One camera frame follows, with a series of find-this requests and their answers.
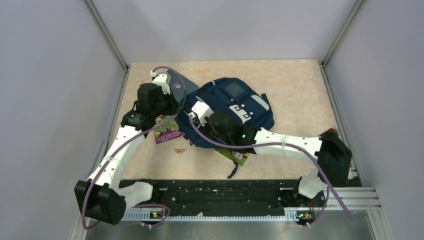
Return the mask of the navy blue student backpack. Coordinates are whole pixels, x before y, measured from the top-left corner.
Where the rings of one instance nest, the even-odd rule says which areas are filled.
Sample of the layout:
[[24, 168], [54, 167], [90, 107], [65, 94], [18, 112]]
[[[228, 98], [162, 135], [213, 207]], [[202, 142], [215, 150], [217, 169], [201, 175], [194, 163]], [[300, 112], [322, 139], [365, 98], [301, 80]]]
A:
[[230, 115], [239, 124], [247, 124], [270, 130], [274, 124], [274, 116], [266, 94], [257, 94], [250, 86], [239, 78], [223, 77], [212, 80], [185, 97], [183, 110], [175, 121], [184, 138], [192, 145], [205, 149], [218, 148], [222, 143], [211, 134], [209, 125], [198, 129], [204, 134], [201, 137], [192, 128], [189, 121], [191, 108], [197, 101], [204, 102], [215, 112], [224, 112]]

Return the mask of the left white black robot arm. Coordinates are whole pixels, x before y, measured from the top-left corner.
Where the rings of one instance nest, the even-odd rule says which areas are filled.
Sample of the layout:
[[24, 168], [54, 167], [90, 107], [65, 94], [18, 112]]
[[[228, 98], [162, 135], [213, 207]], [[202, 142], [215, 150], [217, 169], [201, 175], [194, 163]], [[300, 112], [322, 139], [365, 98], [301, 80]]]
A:
[[137, 90], [137, 100], [122, 118], [117, 135], [103, 160], [87, 180], [79, 180], [74, 193], [82, 216], [82, 226], [88, 230], [87, 219], [111, 225], [118, 224], [126, 210], [144, 202], [154, 207], [160, 193], [147, 182], [137, 182], [121, 188], [126, 168], [148, 134], [155, 128], [159, 116], [177, 112], [179, 104], [167, 83], [143, 83]]

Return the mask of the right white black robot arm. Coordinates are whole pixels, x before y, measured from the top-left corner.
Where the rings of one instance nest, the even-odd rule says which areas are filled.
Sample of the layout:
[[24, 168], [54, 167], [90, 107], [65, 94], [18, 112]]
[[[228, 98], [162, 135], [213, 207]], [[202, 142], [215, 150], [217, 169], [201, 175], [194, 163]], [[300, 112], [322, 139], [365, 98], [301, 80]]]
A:
[[345, 187], [349, 180], [352, 151], [332, 131], [314, 137], [276, 133], [264, 127], [239, 124], [223, 112], [200, 120], [198, 131], [214, 146], [254, 155], [273, 155], [301, 160], [314, 166], [293, 188], [293, 200], [307, 206], [325, 189]]

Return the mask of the purple treehouse children's book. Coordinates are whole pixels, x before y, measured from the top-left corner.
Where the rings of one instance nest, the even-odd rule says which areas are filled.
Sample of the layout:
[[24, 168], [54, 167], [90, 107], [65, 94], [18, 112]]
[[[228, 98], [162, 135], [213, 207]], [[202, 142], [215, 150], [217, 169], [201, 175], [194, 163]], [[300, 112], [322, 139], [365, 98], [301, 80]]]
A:
[[156, 125], [161, 125], [160, 128], [155, 129], [154, 137], [156, 144], [162, 144], [183, 136], [175, 119], [170, 120], [171, 116], [161, 115], [156, 118]]

